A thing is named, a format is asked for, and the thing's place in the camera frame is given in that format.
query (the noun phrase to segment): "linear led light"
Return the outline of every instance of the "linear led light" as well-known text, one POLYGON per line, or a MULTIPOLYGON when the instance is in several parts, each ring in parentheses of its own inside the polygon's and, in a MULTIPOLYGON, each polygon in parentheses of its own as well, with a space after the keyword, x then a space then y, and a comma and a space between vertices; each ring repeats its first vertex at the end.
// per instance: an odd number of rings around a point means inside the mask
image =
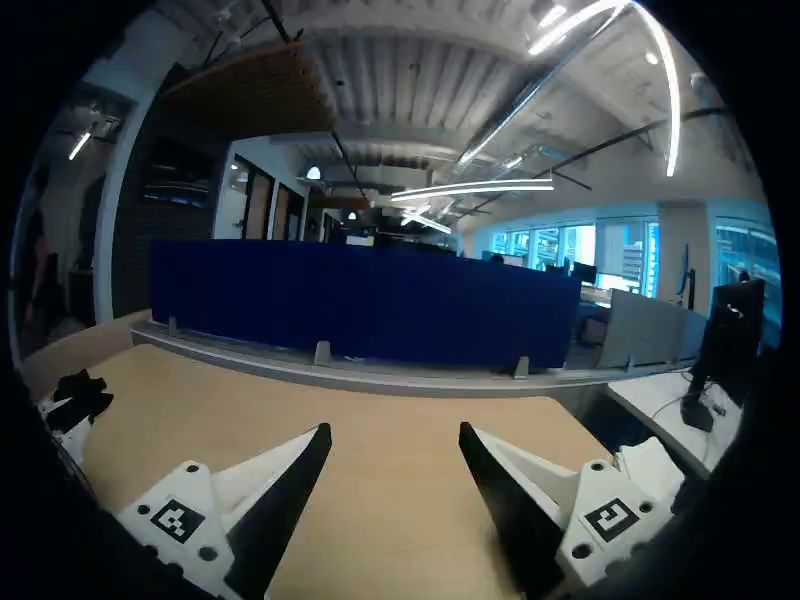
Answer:
POLYGON ((567 9, 561 6, 560 4, 556 4, 547 11, 547 14, 544 18, 539 21, 539 27, 550 27, 553 23, 558 21, 561 17, 564 16, 564 13, 567 12, 567 9))
POLYGON ((416 221, 417 223, 420 223, 422 225, 427 225, 432 229, 438 229, 442 233, 452 233, 453 231, 452 229, 446 227, 445 225, 442 225, 441 223, 437 223, 436 221, 431 221, 430 219, 426 219, 425 217, 422 217, 417 214, 404 213, 403 216, 411 219, 412 221, 416 221))
POLYGON ((70 152, 70 153, 69 153, 69 159, 70 159, 70 160, 72 160, 73 158, 75 158, 75 157, 78 155, 78 152, 80 152, 80 151, 81 151, 81 148, 83 148, 83 145, 84 145, 84 144, 85 144, 87 141, 89 141, 89 136, 91 136, 91 135, 92 135, 92 134, 91 134, 91 133, 89 133, 89 132, 87 131, 86 133, 84 133, 84 134, 83 134, 83 135, 80 137, 80 139, 78 140, 78 143, 77 143, 77 144, 75 144, 75 147, 72 149, 72 152, 70 152))
POLYGON ((672 57, 667 35, 664 29, 656 21, 655 17, 647 12, 647 9, 640 4, 634 3, 634 7, 641 15, 642 19, 650 30, 650 34, 658 46, 661 54, 661 62, 664 63, 664 70, 667 72, 667 86, 669 87, 669 153, 667 154, 667 177, 675 174, 675 164, 678 162, 678 145, 681 140, 681 97, 678 87, 678 69, 675 67, 675 59, 672 57))
POLYGON ((438 196, 445 196, 444 192, 451 194, 467 194, 470 192, 462 191, 462 188, 474 187, 500 187, 507 185, 533 185, 552 183, 552 179, 490 179, 488 181, 470 181, 468 183, 451 183, 448 185, 434 185, 427 188, 417 188, 415 190, 405 190, 404 192, 395 192, 392 194, 392 202, 397 200, 406 200, 409 196, 416 196, 423 192, 442 192, 438 196))
POLYGON ((570 31, 582 25, 589 19, 592 19, 602 12, 607 10, 621 9, 630 3, 630 0, 598 0, 594 4, 590 4, 581 11, 576 12, 574 15, 561 21, 558 25, 553 27, 550 31, 545 33, 542 37, 536 40, 536 43, 528 50, 528 54, 536 56, 541 54, 558 41, 570 31))
POLYGON ((420 194, 410 194, 400 198, 392 198, 392 202, 401 200, 424 200, 425 198, 436 198, 438 196, 456 196, 461 194, 481 194, 484 192, 552 192, 555 188, 546 184, 515 184, 515 185, 490 185, 471 188, 458 188, 455 190, 440 190, 433 192, 422 192, 420 194))
POLYGON ((517 158, 512 158, 511 160, 506 162, 503 165, 503 167, 506 168, 506 169, 513 169, 514 167, 516 167, 521 162, 522 162, 522 157, 518 156, 517 158))
POLYGON ((424 206, 420 206, 419 208, 407 208, 406 211, 403 213, 403 220, 400 221, 400 226, 405 227, 411 222, 411 217, 407 215, 421 215, 431 209, 430 204, 425 204, 424 206))

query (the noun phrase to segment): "wooden ceiling panel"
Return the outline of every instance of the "wooden ceiling panel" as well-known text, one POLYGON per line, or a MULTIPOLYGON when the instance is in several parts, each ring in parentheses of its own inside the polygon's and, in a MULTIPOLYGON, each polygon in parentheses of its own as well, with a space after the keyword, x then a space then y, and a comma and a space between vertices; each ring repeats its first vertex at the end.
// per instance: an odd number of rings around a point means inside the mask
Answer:
POLYGON ((333 113, 302 47, 237 56, 173 86, 163 100, 228 140, 329 131, 333 113))

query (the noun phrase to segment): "computer monitor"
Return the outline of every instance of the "computer monitor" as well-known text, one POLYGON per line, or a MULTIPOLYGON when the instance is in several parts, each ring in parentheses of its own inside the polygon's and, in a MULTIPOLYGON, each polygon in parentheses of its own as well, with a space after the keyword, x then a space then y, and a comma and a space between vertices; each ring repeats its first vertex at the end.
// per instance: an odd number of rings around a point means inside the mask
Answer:
POLYGON ((714 419, 700 402, 709 379, 742 405, 756 364, 763 312, 763 279, 714 288, 700 356, 692 367, 689 391, 681 400, 681 417, 686 425, 711 431, 714 419))
POLYGON ((594 282, 597 280, 597 267, 579 262, 572 263, 572 276, 575 279, 580 279, 581 281, 594 285, 594 282))

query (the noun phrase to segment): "wooden desk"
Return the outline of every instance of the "wooden desk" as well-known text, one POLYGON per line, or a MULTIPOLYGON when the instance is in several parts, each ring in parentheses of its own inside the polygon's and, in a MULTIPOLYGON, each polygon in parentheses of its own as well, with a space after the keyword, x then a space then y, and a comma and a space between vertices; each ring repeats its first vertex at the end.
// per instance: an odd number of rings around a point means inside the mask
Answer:
POLYGON ((91 375, 105 378, 114 401, 95 421, 84 470, 112 511, 184 460, 214 472, 331 424, 328 461, 270 586, 276 600, 518 598, 458 448, 459 424, 470 421, 572 469, 610 458, 550 398, 329 390, 149 345, 91 375))

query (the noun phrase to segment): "blue privacy screen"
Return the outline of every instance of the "blue privacy screen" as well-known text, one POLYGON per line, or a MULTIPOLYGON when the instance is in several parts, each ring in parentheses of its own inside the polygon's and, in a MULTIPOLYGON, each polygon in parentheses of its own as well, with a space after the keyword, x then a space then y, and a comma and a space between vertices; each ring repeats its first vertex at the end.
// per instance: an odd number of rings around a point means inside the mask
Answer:
POLYGON ((155 321, 427 365, 561 367, 579 297, 576 279, 397 247, 203 240, 150 252, 155 321))

